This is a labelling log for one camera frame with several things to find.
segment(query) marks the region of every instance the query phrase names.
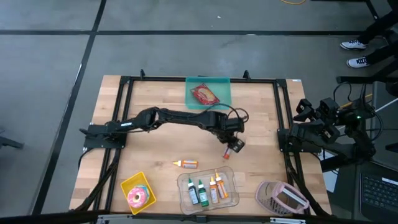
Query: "wooden table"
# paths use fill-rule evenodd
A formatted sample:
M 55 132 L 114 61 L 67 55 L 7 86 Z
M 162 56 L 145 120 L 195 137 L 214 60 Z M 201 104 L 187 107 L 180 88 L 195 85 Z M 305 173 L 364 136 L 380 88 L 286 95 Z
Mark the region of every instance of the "wooden table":
M 111 120 L 120 76 L 105 75 L 99 89 L 92 122 L 104 124 Z M 300 80 L 287 80 L 291 108 L 295 109 L 304 98 Z M 120 183 L 139 171 L 143 171 L 157 198 L 155 204 L 145 209 L 146 213 L 182 214 L 178 194 L 177 177 L 182 173 L 230 166 L 234 170 L 236 188 L 240 201 L 237 206 L 205 212 L 212 215 L 269 216 L 254 199 L 254 193 L 263 180 L 287 181 L 283 155 L 279 151 L 276 129 L 278 128 L 274 92 L 271 84 L 232 83 L 233 107 L 244 108 L 250 115 L 245 131 L 238 137 L 246 142 L 239 154 L 232 153 L 229 160 L 222 158 L 225 145 L 216 136 L 194 126 L 164 124 L 148 133 L 127 135 L 126 147 L 122 150 L 117 181 L 114 188 L 112 212 L 130 209 L 124 198 Z M 287 125 L 282 90 L 280 90 L 284 121 Z M 184 82 L 135 81 L 128 118 L 151 106 L 170 110 L 189 111 L 185 107 Z M 98 182 L 104 149 L 95 149 L 82 160 L 73 191 L 70 208 L 79 206 Z M 320 163 L 309 153 L 301 153 L 305 183 L 315 200 L 327 212 L 331 212 Z M 181 159 L 195 159 L 197 170 L 183 169 L 172 164 Z M 103 190 L 100 208 L 108 186 Z

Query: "keyboard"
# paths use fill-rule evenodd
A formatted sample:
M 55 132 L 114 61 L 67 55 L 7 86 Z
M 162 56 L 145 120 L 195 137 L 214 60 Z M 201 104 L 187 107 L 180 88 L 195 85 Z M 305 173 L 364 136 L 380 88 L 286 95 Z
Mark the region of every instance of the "keyboard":
M 361 173 L 361 211 L 364 210 L 398 215 L 398 180 Z

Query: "gray floor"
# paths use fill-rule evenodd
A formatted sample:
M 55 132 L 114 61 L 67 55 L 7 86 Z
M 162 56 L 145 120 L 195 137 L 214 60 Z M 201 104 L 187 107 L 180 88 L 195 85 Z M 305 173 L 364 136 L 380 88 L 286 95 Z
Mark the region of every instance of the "gray floor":
M 99 0 L 1 1 L 0 29 L 91 30 L 99 5 Z M 372 21 L 362 2 L 307 1 L 291 6 L 278 0 L 108 0 L 99 29 L 363 30 Z M 386 63 L 348 68 L 347 59 L 384 45 L 376 39 L 366 52 L 339 48 L 341 41 L 352 38 L 97 36 L 44 212 L 68 209 L 83 145 L 78 128 L 91 120 L 103 75 L 138 75 L 144 69 L 157 76 L 241 77 L 249 70 L 252 77 L 302 79 L 307 98 L 317 105 L 331 96 L 336 76 L 370 75 Z M 6 130 L 2 136 L 25 143 L 21 151 L 0 151 L 0 217 L 29 213 L 87 40 L 86 35 L 0 35 L 0 128 Z M 339 90 L 339 103 L 346 102 L 347 90 Z M 358 92 L 359 86 L 354 86 L 353 94 Z

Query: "paint bottle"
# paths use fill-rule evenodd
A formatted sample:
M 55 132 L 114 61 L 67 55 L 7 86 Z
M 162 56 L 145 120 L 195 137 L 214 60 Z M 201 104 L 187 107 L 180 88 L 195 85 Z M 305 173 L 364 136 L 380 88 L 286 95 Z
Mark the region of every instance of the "paint bottle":
M 191 197 L 192 204 L 196 205 L 197 203 L 199 203 L 197 188 L 192 183 L 191 178 L 188 179 L 188 192 L 189 196 Z
M 224 151 L 223 158 L 224 159 L 229 159 L 229 155 L 231 154 L 231 150 L 227 147 Z
M 216 182 L 214 181 L 213 176 L 211 176 L 210 179 L 210 196 L 211 196 L 211 202 L 218 203 L 217 185 Z
M 220 194 L 220 198 L 228 198 L 228 194 L 225 191 L 224 187 L 224 181 L 221 180 L 221 177 L 218 175 L 217 170 L 216 170 L 216 183 L 218 187 L 218 193 Z
M 194 160 L 175 161 L 175 162 L 173 162 L 173 164 L 177 165 L 179 167 L 189 168 L 189 169 L 198 168 L 198 161 L 194 161 Z
M 209 206 L 209 201 L 207 200 L 206 189 L 205 189 L 205 186 L 202 184 L 201 180 L 199 180 L 198 191 L 199 191 L 199 198 L 200 198 L 201 206 L 202 207 Z

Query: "green bottle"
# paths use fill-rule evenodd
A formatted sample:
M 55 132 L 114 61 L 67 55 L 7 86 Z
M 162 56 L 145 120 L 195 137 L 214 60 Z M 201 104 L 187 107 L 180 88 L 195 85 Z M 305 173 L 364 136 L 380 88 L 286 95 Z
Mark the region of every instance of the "green bottle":
M 205 186 L 202 184 L 201 180 L 199 180 L 198 191 L 199 191 L 199 199 L 200 199 L 201 206 L 202 207 L 209 206 L 209 201 L 207 200 L 206 189 L 205 189 Z
M 191 178 L 188 179 L 188 192 L 191 197 L 192 204 L 196 205 L 199 203 L 197 188 L 193 185 Z

